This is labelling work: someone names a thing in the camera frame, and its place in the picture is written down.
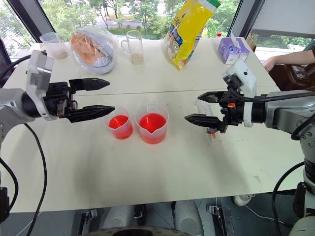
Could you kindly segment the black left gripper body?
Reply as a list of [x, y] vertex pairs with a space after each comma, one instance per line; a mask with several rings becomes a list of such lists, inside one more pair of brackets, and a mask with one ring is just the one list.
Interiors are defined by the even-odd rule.
[[49, 114], [58, 118], [77, 118], [77, 101], [73, 99], [76, 87], [73, 82], [50, 83], [44, 103]]

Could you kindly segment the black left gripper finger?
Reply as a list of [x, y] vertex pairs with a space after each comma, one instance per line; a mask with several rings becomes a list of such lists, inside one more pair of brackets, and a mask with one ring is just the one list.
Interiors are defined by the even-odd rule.
[[71, 122], [82, 122], [104, 117], [115, 110], [113, 106], [93, 105], [82, 109], [75, 109], [66, 112], [66, 118]]
[[75, 94], [77, 91], [93, 91], [99, 90], [110, 85], [109, 81], [100, 78], [83, 78], [69, 80], [71, 94]]

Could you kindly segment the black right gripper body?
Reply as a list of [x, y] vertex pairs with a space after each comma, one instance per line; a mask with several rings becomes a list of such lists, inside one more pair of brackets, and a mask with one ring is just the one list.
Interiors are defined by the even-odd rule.
[[244, 101], [236, 99], [231, 91], [219, 92], [220, 112], [223, 114], [220, 133], [225, 133], [229, 125], [238, 126], [243, 122]]

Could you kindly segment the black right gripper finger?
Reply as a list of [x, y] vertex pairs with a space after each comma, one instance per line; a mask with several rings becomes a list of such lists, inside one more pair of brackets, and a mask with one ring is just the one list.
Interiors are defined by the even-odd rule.
[[185, 120], [200, 127], [218, 128], [221, 125], [221, 121], [217, 117], [205, 114], [191, 114], [185, 116]]
[[197, 99], [204, 102], [220, 102], [224, 93], [225, 91], [209, 91], [198, 96]]

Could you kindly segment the bystander bare hand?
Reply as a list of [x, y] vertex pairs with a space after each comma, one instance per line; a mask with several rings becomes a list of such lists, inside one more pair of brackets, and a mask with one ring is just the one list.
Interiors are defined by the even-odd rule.
[[267, 72], [270, 72], [276, 63], [277, 57], [270, 57], [262, 65]]

